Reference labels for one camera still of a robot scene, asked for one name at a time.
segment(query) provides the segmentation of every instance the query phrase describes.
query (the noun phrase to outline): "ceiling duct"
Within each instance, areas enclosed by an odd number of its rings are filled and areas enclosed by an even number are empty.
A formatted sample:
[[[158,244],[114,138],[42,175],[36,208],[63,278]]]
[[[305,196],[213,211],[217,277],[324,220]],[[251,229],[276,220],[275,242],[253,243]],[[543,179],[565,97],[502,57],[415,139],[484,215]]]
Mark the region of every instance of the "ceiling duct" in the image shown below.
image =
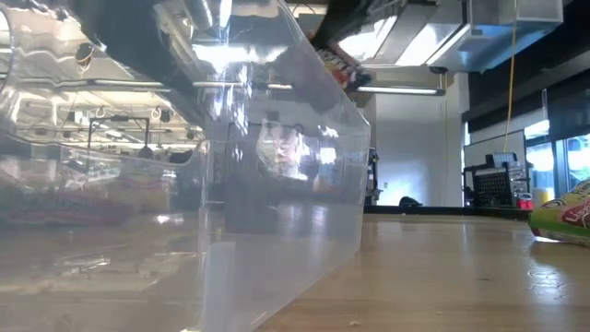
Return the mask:
[[[562,0],[470,0],[464,8],[467,21],[426,62],[452,71],[492,69],[512,55],[516,18],[515,53],[537,42],[563,22]]]
[[[395,63],[425,29],[436,9],[434,1],[408,1],[373,62],[385,60]]]

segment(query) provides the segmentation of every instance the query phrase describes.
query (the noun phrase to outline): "yellow cable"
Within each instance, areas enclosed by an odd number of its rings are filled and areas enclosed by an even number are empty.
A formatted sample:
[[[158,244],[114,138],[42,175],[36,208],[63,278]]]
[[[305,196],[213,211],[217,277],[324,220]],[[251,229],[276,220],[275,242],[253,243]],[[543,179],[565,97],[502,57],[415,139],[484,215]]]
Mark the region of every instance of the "yellow cable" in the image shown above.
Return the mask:
[[[506,119],[506,134],[504,136],[504,153],[508,148],[508,133],[510,131],[510,119],[513,116],[514,98],[514,52],[516,49],[516,22],[518,20],[518,0],[514,0],[514,23],[513,23],[513,55],[510,59],[510,87],[508,88],[508,118]]]

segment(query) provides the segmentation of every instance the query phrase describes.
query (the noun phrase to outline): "white wall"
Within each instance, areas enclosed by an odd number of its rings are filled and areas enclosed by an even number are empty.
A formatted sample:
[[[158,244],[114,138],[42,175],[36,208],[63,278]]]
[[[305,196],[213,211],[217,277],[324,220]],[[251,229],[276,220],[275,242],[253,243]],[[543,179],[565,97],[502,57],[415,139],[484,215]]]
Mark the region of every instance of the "white wall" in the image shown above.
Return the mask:
[[[373,95],[360,113],[371,125],[371,148],[377,148],[377,96]]]
[[[398,205],[403,196],[424,206],[463,205],[461,113],[467,108],[465,75],[455,77],[444,97],[376,96],[379,205]]]
[[[525,113],[521,116],[516,116],[510,121],[510,128],[508,132],[512,133],[518,130],[523,130],[530,125],[534,125],[538,122],[545,120],[546,117],[542,109],[538,109],[534,112]],[[502,121],[499,124],[493,124],[487,128],[478,130],[470,134],[471,144],[478,143],[482,140],[490,139],[496,136],[502,136],[506,134],[506,121]]]

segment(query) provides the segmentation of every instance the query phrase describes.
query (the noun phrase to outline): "table surface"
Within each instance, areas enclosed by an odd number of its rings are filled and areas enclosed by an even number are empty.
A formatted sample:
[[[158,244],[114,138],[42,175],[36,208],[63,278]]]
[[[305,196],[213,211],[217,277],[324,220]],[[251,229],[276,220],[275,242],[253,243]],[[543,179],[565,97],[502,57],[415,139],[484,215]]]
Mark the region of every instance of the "table surface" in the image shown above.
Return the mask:
[[[365,216],[356,257],[258,331],[589,331],[589,255],[523,222]]]

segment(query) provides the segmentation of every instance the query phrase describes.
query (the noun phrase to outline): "glass door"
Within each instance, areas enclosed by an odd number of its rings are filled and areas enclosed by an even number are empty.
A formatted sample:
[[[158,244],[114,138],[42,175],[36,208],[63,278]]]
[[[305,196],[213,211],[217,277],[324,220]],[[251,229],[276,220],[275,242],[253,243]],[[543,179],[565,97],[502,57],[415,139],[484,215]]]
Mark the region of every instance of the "glass door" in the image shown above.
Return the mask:
[[[555,176],[551,143],[526,148],[526,160],[533,164],[531,186],[548,191],[549,199],[555,198]]]
[[[589,141],[590,134],[571,137],[566,140],[568,190],[572,190],[578,183],[590,178]]]

